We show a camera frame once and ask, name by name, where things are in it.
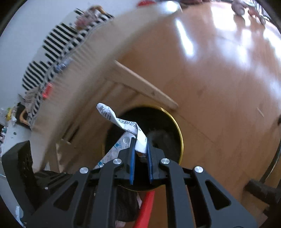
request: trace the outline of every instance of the black gripper frame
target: black gripper frame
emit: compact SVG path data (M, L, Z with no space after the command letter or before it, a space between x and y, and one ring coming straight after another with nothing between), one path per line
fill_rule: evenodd
M136 139L132 138L130 148L120 151L120 164L110 161L104 167L87 173L77 171L73 175L54 174L41 178L37 181L37 191L53 191L46 200L33 208L31 203L28 208L25 207L30 195L24 190L26 184L22 183L22 177L17 172L15 179L15 174L9 171L10 164L14 164L13 170L18 166L19 150L22 154L25 151L30 154L30 144L25 142L15 145L10 153L7 152L10 155L4 155L3 159L6 160L7 180L12 191L17 193L15 197L25 214L25 226L114 228L116 187L130 184L130 177L134 174L132 160L135 142ZM172 160L162 164L161 159L165 158L163 151L148 146L151 155L148 162L151 186L166 186L168 227L257 228L257 223L249 212L205 170L201 169L202 172L199 173L195 169L182 168Z

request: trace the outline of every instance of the red object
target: red object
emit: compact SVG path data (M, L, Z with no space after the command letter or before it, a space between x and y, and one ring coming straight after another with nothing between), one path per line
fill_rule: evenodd
M155 194L155 191L149 191L146 193L145 198L140 207L139 216L138 216L137 220L135 221L133 228L147 228L148 227L150 214L151 214L153 202L154 202L154 194Z
M48 82L48 84L47 84L47 86L45 88L45 91L42 94L43 100L46 100L49 97L52 89L53 89L53 84Z
M152 0L144 0L144 1L140 1L138 3L138 6L147 6L147 5L151 5L151 4L155 4L155 1Z

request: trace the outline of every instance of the black and white striped cloth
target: black and white striped cloth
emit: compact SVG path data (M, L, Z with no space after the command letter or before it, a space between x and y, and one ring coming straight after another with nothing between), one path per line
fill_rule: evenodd
M59 25L47 35L42 47L37 51L33 60L28 64L22 79L22 86L26 90L40 87L36 94L35 102L28 113L28 122L32 126L36 114L42 103L42 93L48 82L52 82L57 73L54 68L79 46L86 36L104 22L113 19L110 14L100 14L95 22L92 22L86 29L77 31L72 27L77 16L82 15L81 10L71 12Z

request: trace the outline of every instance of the floor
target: floor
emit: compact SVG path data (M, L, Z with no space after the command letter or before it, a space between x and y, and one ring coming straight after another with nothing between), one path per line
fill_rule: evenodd
M258 220L265 204L243 191L259 179L281 137L281 35L228 3L190 6L143 34L119 61L179 104L182 166L201 165ZM268 180L277 185L281 164ZM165 188L150 227L166 227Z

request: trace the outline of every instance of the wicker handle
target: wicker handle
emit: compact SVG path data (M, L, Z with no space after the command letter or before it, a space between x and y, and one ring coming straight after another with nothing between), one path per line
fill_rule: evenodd
M27 120L25 120L24 118L23 118L23 115L26 113L26 108L21 112L21 114L20 114L20 116L19 116L19 121L21 122L21 123L24 123L24 124L26 124L26 125L29 125L28 124L28 122L27 122Z
M103 10L103 8L101 7L101 6L93 6L93 7L91 7L90 8L91 9L91 11L95 11L95 10L97 10L97 11L99 11L101 14L106 14L106 12Z

